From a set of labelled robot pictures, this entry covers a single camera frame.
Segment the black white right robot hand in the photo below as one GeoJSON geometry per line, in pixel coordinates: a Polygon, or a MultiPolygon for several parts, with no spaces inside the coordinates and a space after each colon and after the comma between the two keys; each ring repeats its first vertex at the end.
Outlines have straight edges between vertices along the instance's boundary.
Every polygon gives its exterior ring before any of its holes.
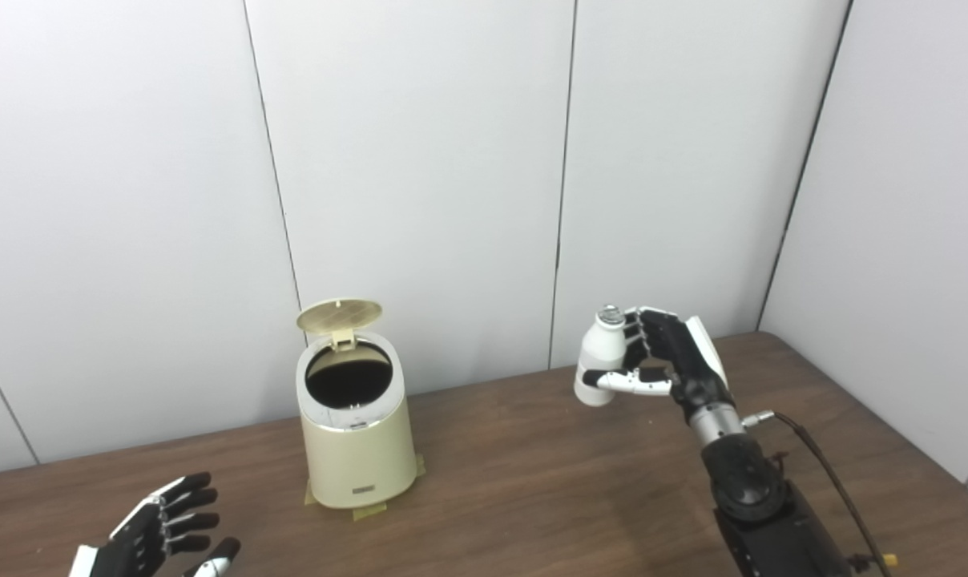
{"type": "Polygon", "coordinates": [[[584,335],[577,398],[602,406],[616,392],[669,397],[686,422],[701,410],[736,405],[711,338],[698,317],[648,306],[605,306],[584,335]]]}

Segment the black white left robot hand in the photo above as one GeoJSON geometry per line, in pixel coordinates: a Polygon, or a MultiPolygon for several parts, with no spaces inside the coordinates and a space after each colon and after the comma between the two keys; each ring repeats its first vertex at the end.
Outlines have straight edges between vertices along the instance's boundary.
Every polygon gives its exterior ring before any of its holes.
{"type": "Polygon", "coordinates": [[[224,576],[234,565],[242,544],[234,537],[213,544],[212,538],[202,533],[216,528],[220,516],[198,509],[217,498],[209,472],[180,476],[166,483],[144,497],[103,545],[78,547],[69,575],[157,576],[173,556],[205,554],[183,575],[224,576]]]}

